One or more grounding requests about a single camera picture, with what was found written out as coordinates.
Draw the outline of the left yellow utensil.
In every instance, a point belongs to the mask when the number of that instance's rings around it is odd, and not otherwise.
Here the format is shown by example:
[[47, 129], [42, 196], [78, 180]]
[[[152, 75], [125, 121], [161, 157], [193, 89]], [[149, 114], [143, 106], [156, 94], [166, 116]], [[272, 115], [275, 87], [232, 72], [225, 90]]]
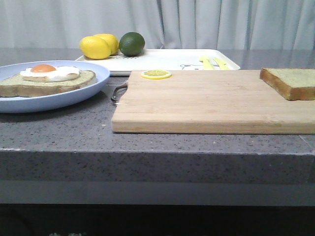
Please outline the left yellow utensil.
[[207, 55], [201, 55], [199, 61], [202, 62], [203, 70], [214, 70], [215, 68], [210, 63], [210, 58]]

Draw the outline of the white bear tray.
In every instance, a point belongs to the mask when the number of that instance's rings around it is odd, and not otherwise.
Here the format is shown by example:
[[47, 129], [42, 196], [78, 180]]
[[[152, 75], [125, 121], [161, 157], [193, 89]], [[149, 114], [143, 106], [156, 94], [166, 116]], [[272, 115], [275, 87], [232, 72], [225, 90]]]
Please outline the white bear tray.
[[136, 57], [126, 57], [122, 53], [102, 60], [80, 56], [77, 61], [95, 63], [108, 68], [114, 76], [128, 76], [133, 70], [202, 70], [201, 55], [207, 55], [215, 70], [221, 70], [213, 58], [227, 62], [230, 70], [239, 70], [240, 66], [217, 50], [211, 49], [146, 49]]

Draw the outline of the front yellow lemon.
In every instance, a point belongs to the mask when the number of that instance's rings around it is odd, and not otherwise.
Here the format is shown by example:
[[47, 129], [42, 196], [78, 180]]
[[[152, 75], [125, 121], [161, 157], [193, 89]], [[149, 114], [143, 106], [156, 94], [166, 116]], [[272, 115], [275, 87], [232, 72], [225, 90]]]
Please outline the front yellow lemon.
[[90, 59], [106, 59], [111, 55], [111, 48], [107, 42], [97, 36], [86, 36], [79, 42], [83, 55]]

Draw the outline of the fried egg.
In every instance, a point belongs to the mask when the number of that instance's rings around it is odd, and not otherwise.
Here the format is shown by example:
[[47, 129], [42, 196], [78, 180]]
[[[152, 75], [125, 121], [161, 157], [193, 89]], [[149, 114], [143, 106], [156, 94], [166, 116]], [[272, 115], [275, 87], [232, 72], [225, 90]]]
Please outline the fried egg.
[[33, 82], [62, 82], [77, 79], [80, 69], [74, 66], [38, 64], [20, 72], [24, 80]]

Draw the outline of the green lime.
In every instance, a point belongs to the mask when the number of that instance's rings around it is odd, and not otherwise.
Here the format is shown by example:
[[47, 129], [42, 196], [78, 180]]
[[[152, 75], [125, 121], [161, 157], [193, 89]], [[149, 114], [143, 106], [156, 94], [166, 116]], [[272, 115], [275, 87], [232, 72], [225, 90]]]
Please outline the green lime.
[[120, 52], [128, 57], [141, 54], [144, 46], [145, 39], [137, 32], [127, 32], [121, 37], [119, 41]]

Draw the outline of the yellow lemon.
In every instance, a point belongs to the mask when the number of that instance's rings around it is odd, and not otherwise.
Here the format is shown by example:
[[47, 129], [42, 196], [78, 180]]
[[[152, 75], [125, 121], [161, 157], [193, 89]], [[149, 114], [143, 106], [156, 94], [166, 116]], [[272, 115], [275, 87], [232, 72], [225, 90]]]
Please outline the yellow lemon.
[[105, 40], [105, 42], [110, 46], [112, 56], [118, 53], [119, 41], [115, 35], [108, 34], [108, 33], [100, 33], [100, 34], [95, 34], [94, 36]]
[[83, 55], [90, 59], [106, 59], [111, 55], [111, 48], [107, 42], [97, 36], [86, 36], [79, 42]]

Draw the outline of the white curtain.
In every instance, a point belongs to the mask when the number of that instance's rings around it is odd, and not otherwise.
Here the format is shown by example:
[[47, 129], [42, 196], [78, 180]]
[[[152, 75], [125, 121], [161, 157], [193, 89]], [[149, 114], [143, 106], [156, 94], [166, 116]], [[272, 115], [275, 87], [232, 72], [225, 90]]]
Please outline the white curtain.
[[312, 0], [3, 0], [0, 45], [76, 48], [129, 31], [150, 49], [312, 50]]

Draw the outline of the yellow utensil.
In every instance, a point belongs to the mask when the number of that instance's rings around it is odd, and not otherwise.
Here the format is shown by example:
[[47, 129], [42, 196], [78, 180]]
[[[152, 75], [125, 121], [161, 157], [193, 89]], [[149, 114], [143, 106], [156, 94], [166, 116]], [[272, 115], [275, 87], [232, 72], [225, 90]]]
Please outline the yellow utensil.
[[218, 64], [218, 66], [221, 70], [228, 70], [229, 69], [227, 62], [225, 62], [223, 59], [213, 58], [213, 60]]
[[215, 68], [210, 63], [210, 58], [207, 55], [201, 55], [199, 61], [202, 62], [203, 70], [214, 70]]

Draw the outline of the bread slice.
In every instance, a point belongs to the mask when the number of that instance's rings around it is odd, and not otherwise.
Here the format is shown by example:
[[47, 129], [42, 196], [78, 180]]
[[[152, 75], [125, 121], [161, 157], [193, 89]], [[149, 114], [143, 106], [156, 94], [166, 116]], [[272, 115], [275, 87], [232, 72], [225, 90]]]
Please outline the bread slice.
[[263, 68], [260, 79], [289, 101], [315, 99], [315, 70], [309, 68]]
[[97, 82], [96, 74], [91, 70], [83, 70], [79, 77], [62, 82], [27, 81], [21, 75], [15, 74], [0, 82], [1, 97], [37, 97], [64, 93], [81, 89]]

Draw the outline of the rear yellow lemon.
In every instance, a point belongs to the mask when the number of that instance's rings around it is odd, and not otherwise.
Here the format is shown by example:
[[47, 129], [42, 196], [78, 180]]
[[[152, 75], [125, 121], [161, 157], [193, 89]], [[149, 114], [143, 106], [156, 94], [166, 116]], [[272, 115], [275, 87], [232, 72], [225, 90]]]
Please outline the rear yellow lemon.
[[119, 41], [115, 35], [108, 34], [108, 33], [100, 33], [100, 34], [95, 34], [94, 36], [105, 40], [105, 42], [110, 46], [112, 56], [118, 53]]

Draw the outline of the light blue plate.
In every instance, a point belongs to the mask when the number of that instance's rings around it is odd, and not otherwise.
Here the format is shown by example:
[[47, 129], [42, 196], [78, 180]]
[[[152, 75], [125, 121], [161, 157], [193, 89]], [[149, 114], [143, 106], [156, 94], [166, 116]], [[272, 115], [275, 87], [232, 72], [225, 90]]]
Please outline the light blue plate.
[[33, 67], [37, 64], [49, 64], [53, 66], [75, 66], [81, 70], [91, 70], [96, 74], [96, 83], [73, 91], [48, 96], [2, 97], [0, 99], [1, 113], [31, 113], [73, 105], [84, 101], [101, 91], [110, 77], [110, 70], [98, 64], [74, 60], [47, 60], [2, 66], [0, 68], [0, 79], [4, 80], [9, 78], [20, 71], [28, 67]]

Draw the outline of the lemon slice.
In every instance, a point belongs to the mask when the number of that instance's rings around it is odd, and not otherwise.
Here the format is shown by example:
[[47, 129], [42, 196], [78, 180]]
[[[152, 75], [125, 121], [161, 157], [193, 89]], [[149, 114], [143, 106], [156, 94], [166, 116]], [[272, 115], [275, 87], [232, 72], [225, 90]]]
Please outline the lemon slice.
[[141, 76], [146, 79], [153, 79], [153, 80], [159, 80], [159, 79], [166, 79], [172, 76], [172, 74], [167, 70], [147, 70], [141, 73]]

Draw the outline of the wooden cutting board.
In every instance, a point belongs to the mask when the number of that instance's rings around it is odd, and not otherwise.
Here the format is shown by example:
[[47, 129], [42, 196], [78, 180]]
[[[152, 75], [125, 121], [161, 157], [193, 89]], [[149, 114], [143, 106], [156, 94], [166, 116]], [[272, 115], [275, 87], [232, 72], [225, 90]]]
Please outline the wooden cutting board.
[[259, 70], [131, 72], [111, 119], [117, 133], [313, 134], [314, 101], [288, 101]]

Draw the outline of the right yellow utensil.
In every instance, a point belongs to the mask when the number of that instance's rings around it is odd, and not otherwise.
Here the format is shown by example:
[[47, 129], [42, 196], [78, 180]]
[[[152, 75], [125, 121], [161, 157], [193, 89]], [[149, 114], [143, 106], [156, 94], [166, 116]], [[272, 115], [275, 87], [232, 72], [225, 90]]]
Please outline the right yellow utensil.
[[218, 66], [221, 70], [228, 70], [229, 69], [227, 62], [225, 62], [223, 59], [213, 58], [213, 60], [218, 64]]

